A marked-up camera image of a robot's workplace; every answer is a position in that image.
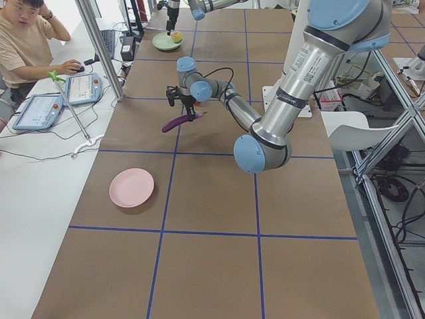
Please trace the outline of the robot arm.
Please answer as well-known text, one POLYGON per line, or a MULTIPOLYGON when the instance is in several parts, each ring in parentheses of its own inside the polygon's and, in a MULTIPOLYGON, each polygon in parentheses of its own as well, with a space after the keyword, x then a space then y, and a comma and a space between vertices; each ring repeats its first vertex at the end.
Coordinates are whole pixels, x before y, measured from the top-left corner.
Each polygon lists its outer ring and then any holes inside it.
POLYGON ((204 102, 216 98, 246 130, 233 147, 238 167, 248 173, 285 165, 292 147, 287 134, 335 58, 348 51, 381 49, 390 37, 392 1, 300 1, 292 39, 298 52, 278 83, 264 114, 259 114, 229 82, 211 80, 195 60, 177 61, 178 92, 204 102))
MULTIPOLYGON (((245 0, 192 0, 188 1, 189 9, 191 10, 192 17, 195 21, 200 21, 205 17, 207 13, 214 10, 223 9, 232 6, 237 3, 244 3, 245 0)), ((179 16, 180 1, 170 0, 167 1, 167 16, 168 20, 166 23, 165 30, 167 35, 171 35, 172 31, 175 31, 177 19, 179 16)))

